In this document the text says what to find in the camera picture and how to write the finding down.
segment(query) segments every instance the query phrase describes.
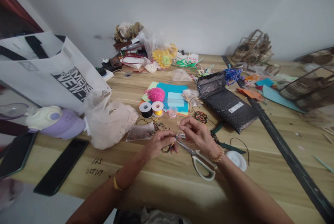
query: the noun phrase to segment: black metal rail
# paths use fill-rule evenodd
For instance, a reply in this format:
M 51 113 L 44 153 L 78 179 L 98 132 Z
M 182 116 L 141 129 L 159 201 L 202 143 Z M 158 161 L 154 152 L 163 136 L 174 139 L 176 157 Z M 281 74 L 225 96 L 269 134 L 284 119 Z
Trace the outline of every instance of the black metal rail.
M 222 58 L 227 66 L 231 64 L 226 56 L 222 56 Z M 244 86 L 244 81 L 241 79 L 238 80 L 237 83 L 240 87 Z M 248 101 L 250 102 L 251 106 L 258 111 L 262 124 L 266 128 L 274 143 L 276 144 L 278 150 L 281 152 L 285 161 L 288 163 L 299 183 L 302 185 L 305 192 L 313 202 L 314 206 L 319 211 L 320 215 L 324 218 L 326 223 L 334 223 L 334 208 L 331 203 L 326 199 L 318 186 L 306 172 L 302 164 L 299 162 L 297 157 L 289 148 L 288 144 L 285 142 L 285 140 L 276 129 L 274 124 L 271 122 L 268 115 L 264 112 L 257 100 L 248 97 Z

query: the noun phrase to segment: pink yarn ball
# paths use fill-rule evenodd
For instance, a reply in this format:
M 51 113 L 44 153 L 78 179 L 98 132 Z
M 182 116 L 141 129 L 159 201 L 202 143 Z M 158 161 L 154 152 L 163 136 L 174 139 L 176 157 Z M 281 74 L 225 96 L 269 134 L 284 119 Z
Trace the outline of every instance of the pink yarn ball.
M 152 102 L 156 102 L 156 101 L 163 102 L 164 98 L 165 98 L 165 95 L 166 95 L 164 90 L 162 90 L 161 88 L 158 88 L 158 87 L 149 89 L 145 93 L 148 95 L 148 98 Z

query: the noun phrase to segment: yellow bangle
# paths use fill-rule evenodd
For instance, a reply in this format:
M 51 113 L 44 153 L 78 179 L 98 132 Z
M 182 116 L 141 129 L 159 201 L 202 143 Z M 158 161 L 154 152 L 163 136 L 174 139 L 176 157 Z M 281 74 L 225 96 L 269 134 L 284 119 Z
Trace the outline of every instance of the yellow bangle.
M 121 188 L 119 188 L 119 186 L 117 185 L 117 182 L 116 182 L 116 174 L 117 174 L 118 171 L 119 171 L 119 170 L 117 170 L 116 173 L 114 174 L 114 177 L 112 178 L 112 182 L 113 182 L 114 189 L 115 189 L 116 191 L 120 191 L 120 192 L 122 192 L 122 191 L 128 189 L 130 186 L 128 186 L 128 187 L 125 188 L 125 189 L 121 189 Z
M 222 150 L 222 152 L 221 152 L 221 154 L 218 156 L 218 158 L 216 158 L 216 159 L 210 159 L 213 163 L 218 163 L 218 162 L 220 162 L 220 160 L 223 158 L 223 156 L 225 155 L 225 151 L 224 151 L 224 149 L 221 147 L 221 146 L 219 146 L 220 147 L 220 149 Z

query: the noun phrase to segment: hand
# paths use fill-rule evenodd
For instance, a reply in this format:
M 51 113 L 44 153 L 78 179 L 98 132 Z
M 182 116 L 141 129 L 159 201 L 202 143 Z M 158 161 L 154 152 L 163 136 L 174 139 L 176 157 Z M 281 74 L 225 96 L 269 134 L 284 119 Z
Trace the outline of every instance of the hand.
M 189 116 L 181 120 L 180 129 L 184 132 L 185 139 L 194 143 L 202 154 L 212 159 L 221 154 L 220 147 L 211 137 L 205 124 Z
M 152 139 L 144 146 L 140 155 L 146 160 L 150 161 L 161 154 L 161 149 L 174 143 L 170 153 L 178 153 L 178 144 L 176 142 L 176 134 L 173 131 L 158 131 L 154 134 Z

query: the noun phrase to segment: smartphone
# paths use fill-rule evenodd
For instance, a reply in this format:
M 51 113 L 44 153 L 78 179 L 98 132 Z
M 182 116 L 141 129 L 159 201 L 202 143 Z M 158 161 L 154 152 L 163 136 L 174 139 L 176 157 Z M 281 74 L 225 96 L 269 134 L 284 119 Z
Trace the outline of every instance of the smartphone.
M 24 168 L 36 136 L 37 133 L 26 133 L 16 137 L 10 143 L 0 164 L 0 179 Z
M 45 196 L 55 195 L 86 149 L 88 143 L 87 140 L 73 139 L 37 184 L 34 193 Z

